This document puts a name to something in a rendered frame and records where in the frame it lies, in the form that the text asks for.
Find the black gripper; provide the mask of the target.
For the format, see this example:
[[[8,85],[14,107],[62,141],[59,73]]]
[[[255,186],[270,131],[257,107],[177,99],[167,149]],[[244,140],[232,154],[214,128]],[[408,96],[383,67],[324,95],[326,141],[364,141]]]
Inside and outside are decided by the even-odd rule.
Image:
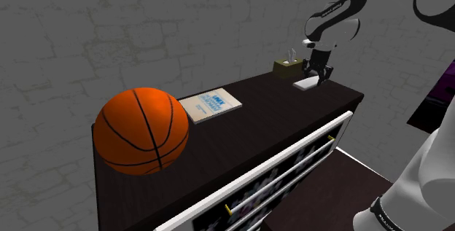
[[[318,50],[313,48],[311,51],[310,58],[304,58],[302,62],[302,71],[306,77],[311,75],[311,72],[314,69],[321,69],[317,71],[318,82],[317,85],[320,86],[326,80],[330,78],[331,73],[333,72],[332,66],[326,66],[330,58],[331,51]]]

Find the white flat square pad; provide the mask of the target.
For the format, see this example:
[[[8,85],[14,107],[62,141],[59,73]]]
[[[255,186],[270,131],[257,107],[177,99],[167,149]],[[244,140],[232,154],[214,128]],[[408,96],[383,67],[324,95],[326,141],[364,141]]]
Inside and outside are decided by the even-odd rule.
[[[300,90],[308,90],[316,87],[319,81],[318,76],[308,77],[300,81],[294,82],[292,85]]]

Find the olive tissue box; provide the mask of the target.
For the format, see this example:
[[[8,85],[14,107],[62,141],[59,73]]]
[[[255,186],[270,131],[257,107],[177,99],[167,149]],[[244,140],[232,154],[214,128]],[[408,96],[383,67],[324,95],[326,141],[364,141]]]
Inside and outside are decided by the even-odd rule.
[[[293,48],[288,50],[286,59],[276,60],[273,63],[272,73],[282,79],[299,75],[302,71],[303,60],[297,59],[296,55],[297,53]]]

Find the dark chest of drawers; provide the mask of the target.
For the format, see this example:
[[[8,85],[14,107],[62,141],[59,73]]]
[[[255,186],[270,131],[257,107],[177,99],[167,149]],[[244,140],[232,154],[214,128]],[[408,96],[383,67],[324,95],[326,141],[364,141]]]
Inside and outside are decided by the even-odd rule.
[[[266,73],[226,90],[241,107],[189,127],[178,159],[146,176],[119,173],[93,157],[98,231],[153,231],[170,218],[347,111],[364,95],[327,80],[300,90]]]

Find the pale book with blue lettering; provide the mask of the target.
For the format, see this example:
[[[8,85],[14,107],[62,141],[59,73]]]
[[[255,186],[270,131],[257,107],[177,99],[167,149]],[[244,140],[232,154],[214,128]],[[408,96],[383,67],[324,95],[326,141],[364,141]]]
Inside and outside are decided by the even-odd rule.
[[[194,124],[242,107],[242,103],[224,88],[194,95],[179,102]]]

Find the black and purple furniture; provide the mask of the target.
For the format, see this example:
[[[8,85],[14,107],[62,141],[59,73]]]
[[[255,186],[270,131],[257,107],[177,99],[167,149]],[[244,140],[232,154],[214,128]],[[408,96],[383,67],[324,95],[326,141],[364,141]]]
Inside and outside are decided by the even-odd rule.
[[[444,71],[434,87],[407,121],[427,133],[440,127],[448,105],[455,96],[455,60]]]

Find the orange basketball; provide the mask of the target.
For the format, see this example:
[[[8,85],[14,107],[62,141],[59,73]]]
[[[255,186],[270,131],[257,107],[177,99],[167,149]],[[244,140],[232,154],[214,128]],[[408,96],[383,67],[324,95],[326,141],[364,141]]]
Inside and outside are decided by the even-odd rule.
[[[183,152],[189,137],[187,113],[175,97],[151,87],[119,93],[100,110],[93,144],[110,168],[142,176],[162,171]]]

